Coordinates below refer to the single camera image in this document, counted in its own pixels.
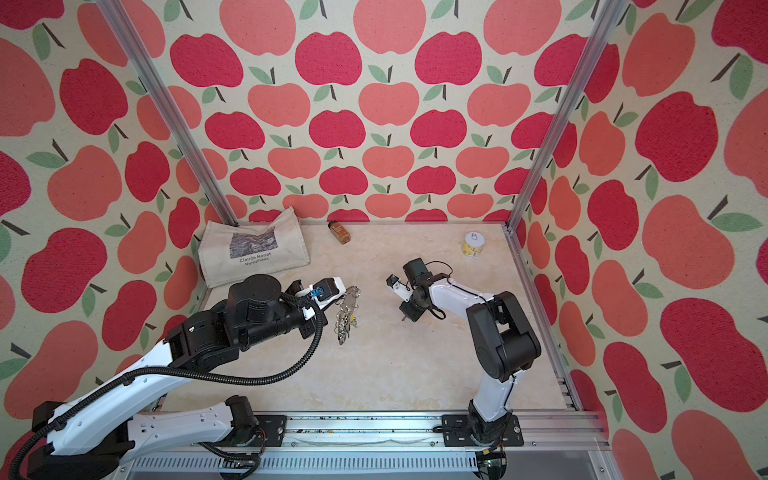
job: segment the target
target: red apple print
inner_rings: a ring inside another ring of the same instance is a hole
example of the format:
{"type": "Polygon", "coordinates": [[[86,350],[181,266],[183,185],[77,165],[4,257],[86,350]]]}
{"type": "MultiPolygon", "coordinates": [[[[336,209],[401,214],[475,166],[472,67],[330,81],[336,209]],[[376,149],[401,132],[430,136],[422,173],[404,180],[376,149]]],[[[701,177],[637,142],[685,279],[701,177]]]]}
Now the red apple print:
{"type": "Polygon", "coordinates": [[[533,190],[531,195],[531,209],[534,214],[541,214],[544,211],[544,207],[547,206],[547,181],[544,178],[538,179],[536,189],[533,190]]]}
{"type": "Polygon", "coordinates": [[[408,177],[408,190],[414,194],[445,195],[456,186],[456,176],[448,167],[421,167],[408,177]]]}
{"type": "Polygon", "coordinates": [[[320,174],[320,188],[332,195],[360,195],[368,190],[368,178],[357,167],[331,167],[320,174]]]}
{"type": "Polygon", "coordinates": [[[128,57],[118,39],[115,38],[98,5],[95,3],[81,4],[78,7],[78,24],[85,41],[101,60],[118,67],[128,65],[128,57]]]}
{"type": "Polygon", "coordinates": [[[696,480],[756,477],[736,436],[708,413],[679,414],[672,424],[672,445],[696,480]]]}
{"type": "Polygon", "coordinates": [[[768,89],[760,92],[739,113],[725,140],[725,165],[734,175],[752,180],[757,193],[768,198],[768,89]]]}
{"type": "Polygon", "coordinates": [[[281,210],[256,210],[248,216],[249,222],[273,222],[278,215],[282,213],[281,210]]]}
{"type": "Polygon", "coordinates": [[[366,140],[366,128],[354,112],[326,110],[310,121],[310,137],[324,148],[357,148],[366,140]]]}
{"type": "Polygon", "coordinates": [[[648,449],[643,442],[629,430],[621,429],[614,433],[611,451],[621,470],[624,480],[643,480],[656,478],[656,469],[650,459],[648,449]]]}
{"type": "Polygon", "coordinates": [[[444,31],[425,41],[416,54],[416,75],[426,84],[466,85],[480,72],[482,50],[475,36],[444,31]]]}
{"type": "Polygon", "coordinates": [[[717,11],[712,40],[721,47],[740,47],[760,63],[768,64],[768,32],[762,0],[725,0],[717,11]]]}
{"type": "MultiPolygon", "coordinates": [[[[541,144],[547,136],[549,124],[552,123],[552,118],[554,115],[541,111],[520,120],[520,123],[515,125],[515,129],[512,131],[512,145],[521,149],[541,148],[541,144]]],[[[554,148],[552,153],[554,162],[558,167],[564,168],[571,163],[576,153],[577,143],[576,125],[568,122],[558,146],[554,148]]]]}
{"type": "Polygon", "coordinates": [[[522,190],[526,178],[528,178],[527,168],[513,168],[499,175],[493,188],[499,195],[517,195],[522,190]]]}
{"type": "Polygon", "coordinates": [[[0,58],[0,137],[24,137],[37,122],[53,118],[53,90],[38,62],[4,38],[0,58]]]}
{"type": "Polygon", "coordinates": [[[414,210],[406,217],[406,222],[447,222],[448,215],[437,208],[432,210],[414,210]]]}
{"type": "Polygon", "coordinates": [[[168,236],[176,248],[187,248],[200,226],[200,211],[192,200],[182,197],[168,216],[168,236]]]}
{"type": "Polygon", "coordinates": [[[362,59],[355,42],[340,31],[312,33],[296,46],[296,70],[313,85],[351,85],[360,78],[362,59]]]}
{"type": "Polygon", "coordinates": [[[60,18],[63,14],[62,0],[5,0],[0,4],[0,23],[14,30],[26,30],[42,18],[60,18]]]}
{"type": "Polygon", "coordinates": [[[730,241],[683,195],[654,205],[643,225],[642,243],[666,278],[690,289],[719,285],[733,271],[730,241]]]}
{"type": "Polygon", "coordinates": [[[430,110],[411,125],[411,140],[420,147],[457,147],[467,136],[467,121],[456,110],[430,110]]]}
{"type": "Polygon", "coordinates": [[[254,55],[285,55],[296,37],[296,19],[284,0],[224,0],[219,19],[230,40],[254,55]]]}
{"type": "Polygon", "coordinates": [[[326,218],[327,221],[337,221],[337,222],[369,222],[371,219],[368,218],[368,215],[366,215],[366,212],[362,210],[358,210],[356,208],[352,210],[335,210],[328,215],[328,218],[326,218]]]}
{"type": "Polygon", "coordinates": [[[163,300],[171,310],[179,310],[189,303],[192,292],[197,287],[198,265],[192,257],[184,255],[176,262],[173,275],[165,283],[163,300]]]}
{"type": "Polygon", "coordinates": [[[16,298],[13,296],[13,289],[0,276],[0,330],[4,329],[11,322],[15,311],[16,298]]]}
{"type": "Polygon", "coordinates": [[[90,58],[64,70],[59,86],[61,105],[72,123],[87,134],[101,135],[128,113],[128,99],[120,82],[90,58]]]}
{"type": "Polygon", "coordinates": [[[217,147],[226,150],[264,146],[264,131],[258,123],[241,111],[223,114],[220,111],[205,120],[205,134],[217,147]]]}
{"type": "MultiPolygon", "coordinates": [[[[485,216],[485,218],[482,219],[484,222],[489,223],[507,223],[509,221],[509,215],[512,213],[511,210],[496,210],[495,212],[491,212],[488,215],[485,216]]],[[[523,241],[525,242],[525,230],[523,230],[523,241]]]]}
{"type": "Polygon", "coordinates": [[[768,399],[763,354],[722,306],[698,298],[676,300],[661,313],[659,327],[696,386],[717,405],[752,412],[768,399]]]}
{"type": "Polygon", "coordinates": [[[632,38],[621,78],[640,97],[659,94],[683,74],[695,45],[691,27],[670,23],[663,13],[652,15],[632,38]]]}
{"type": "Polygon", "coordinates": [[[520,242],[520,248],[525,247],[525,220],[520,219],[517,228],[515,228],[515,234],[518,236],[518,242],[520,242]]]}
{"type": "Polygon", "coordinates": [[[424,33],[427,12],[421,0],[362,0],[355,7],[355,33],[375,53],[413,50],[424,33]]]}
{"type": "Polygon", "coordinates": [[[98,339],[87,323],[59,323],[45,335],[40,350],[8,385],[5,411],[14,419],[26,420],[43,402],[66,402],[97,354],[98,339]]]}
{"type": "Polygon", "coordinates": [[[77,221],[93,220],[107,213],[123,193],[118,166],[99,147],[86,145],[74,160],[48,180],[48,199],[60,214],[77,221]]]}
{"type": "Polygon", "coordinates": [[[170,178],[170,165],[163,151],[143,141],[125,161],[125,183],[136,200],[151,202],[170,178]]]}
{"type": "Polygon", "coordinates": [[[717,148],[714,111],[694,103],[686,91],[662,99],[645,115],[634,146],[654,163],[659,175],[672,182],[695,177],[717,148]]]}
{"type": "MultiPolygon", "coordinates": [[[[567,85],[576,69],[581,51],[587,39],[576,34],[568,35],[549,45],[536,61],[534,77],[539,85],[556,87],[567,85]]],[[[619,49],[606,45],[584,93],[592,103],[598,103],[608,95],[619,73],[619,49]]]]}
{"type": "Polygon", "coordinates": [[[236,87],[243,81],[243,66],[235,51],[210,33],[199,38],[181,35],[170,46],[170,62],[195,87],[236,87]]]}
{"type": "Polygon", "coordinates": [[[22,295],[38,312],[63,312],[106,264],[107,248],[99,237],[80,228],[58,230],[43,250],[27,259],[22,295]]]}
{"type": "Polygon", "coordinates": [[[554,261],[563,273],[568,290],[574,295],[584,293],[589,284],[589,258],[581,251],[578,238],[562,237],[554,249],[554,261]]]}
{"type": "Polygon", "coordinates": [[[122,0],[122,4],[149,55],[161,56],[165,51],[165,32],[154,10],[142,0],[122,0]]]}
{"type": "Polygon", "coordinates": [[[133,345],[156,305],[157,293],[149,283],[134,280],[123,285],[117,299],[104,312],[101,324],[104,344],[114,351],[133,345]]]}
{"type": "Polygon", "coordinates": [[[763,282],[768,285],[768,239],[763,242],[763,245],[757,252],[755,266],[757,267],[757,272],[760,275],[760,278],[762,278],[763,282]]]}
{"type": "Polygon", "coordinates": [[[587,215],[612,250],[629,247],[640,228],[637,202],[624,192],[624,185],[619,180],[609,180],[594,189],[589,197],[587,215]]]}
{"type": "Polygon", "coordinates": [[[605,347],[603,364],[634,424],[649,433],[660,432],[667,424],[667,403],[643,354],[631,345],[615,342],[605,347]]]}
{"type": "Polygon", "coordinates": [[[235,191],[247,195],[277,195],[280,193],[280,182],[269,170],[260,167],[247,169],[238,168],[230,175],[230,184],[235,191]]]}
{"type": "Polygon", "coordinates": [[[32,189],[21,165],[0,151],[0,217],[27,203],[32,189]]]}
{"type": "Polygon", "coordinates": [[[543,273],[539,273],[533,279],[533,284],[536,285],[536,291],[541,298],[541,304],[544,305],[544,311],[547,313],[549,324],[554,325],[558,321],[558,298],[552,291],[549,278],[543,273]]]}
{"type": "Polygon", "coordinates": [[[603,407],[603,404],[598,398],[598,390],[594,387],[594,382],[589,378],[589,375],[581,370],[571,370],[571,380],[573,380],[574,387],[576,387],[576,393],[581,400],[584,410],[588,412],[596,412],[598,414],[598,422],[605,431],[605,435],[608,436],[608,420],[605,415],[605,407],[603,407]]]}

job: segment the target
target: jar lid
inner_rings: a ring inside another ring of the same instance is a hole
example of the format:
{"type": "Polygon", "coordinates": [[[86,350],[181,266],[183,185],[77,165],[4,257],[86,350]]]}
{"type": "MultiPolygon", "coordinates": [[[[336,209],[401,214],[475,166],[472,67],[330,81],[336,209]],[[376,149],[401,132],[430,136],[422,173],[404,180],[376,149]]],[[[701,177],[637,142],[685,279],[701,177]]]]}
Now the jar lid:
{"type": "Polygon", "coordinates": [[[485,237],[483,237],[482,233],[479,232],[467,233],[466,237],[464,237],[464,241],[467,243],[467,245],[474,248],[480,248],[485,245],[485,237]]]}

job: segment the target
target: vent grille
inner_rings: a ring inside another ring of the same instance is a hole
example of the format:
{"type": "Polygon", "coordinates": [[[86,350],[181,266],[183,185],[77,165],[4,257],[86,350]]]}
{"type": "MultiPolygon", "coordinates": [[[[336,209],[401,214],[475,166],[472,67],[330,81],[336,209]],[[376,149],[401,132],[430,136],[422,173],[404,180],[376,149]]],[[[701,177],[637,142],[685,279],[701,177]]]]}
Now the vent grille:
{"type": "MultiPolygon", "coordinates": [[[[168,452],[136,460],[133,472],[242,472],[206,453],[168,452]]],[[[259,473],[474,472],[474,452],[266,452],[259,473]]]]}

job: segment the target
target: pink apple print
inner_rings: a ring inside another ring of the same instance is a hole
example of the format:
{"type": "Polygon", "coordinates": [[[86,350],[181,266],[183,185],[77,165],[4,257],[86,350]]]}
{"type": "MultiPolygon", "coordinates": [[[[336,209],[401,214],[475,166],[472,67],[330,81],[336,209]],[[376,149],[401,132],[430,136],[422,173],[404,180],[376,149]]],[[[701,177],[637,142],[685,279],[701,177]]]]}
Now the pink apple print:
{"type": "Polygon", "coordinates": [[[205,120],[205,133],[215,145],[227,150],[258,150],[264,146],[264,132],[259,124],[240,111],[211,115],[205,120]]]}
{"type": "Polygon", "coordinates": [[[210,33],[199,38],[181,35],[170,46],[170,62],[195,87],[236,87],[243,81],[243,66],[235,51],[210,33]]]}

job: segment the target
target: black mounting plate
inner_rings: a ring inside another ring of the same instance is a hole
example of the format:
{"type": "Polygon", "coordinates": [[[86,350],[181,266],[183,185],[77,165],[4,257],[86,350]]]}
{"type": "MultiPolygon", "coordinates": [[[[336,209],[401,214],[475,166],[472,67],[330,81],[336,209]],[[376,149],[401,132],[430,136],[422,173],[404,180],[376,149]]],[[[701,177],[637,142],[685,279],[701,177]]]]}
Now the black mounting plate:
{"type": "MultiPolygon", "coordinates": [[[[468,420],[466,415],[443,415],[442,426],[448,429],[464,429],[468,430],[468,420]]],[[[446,447],[476,447],[479,446],[472,440],[472,437],[467,435],[457,435],[454,432],[443,432],[442,440],[446,447]]],[[[505,447],[522,447],[524,445],[523,433],[520,430],[520,420],[516,415],[511,415],[507,429],[502,439],[505,447]]]]}

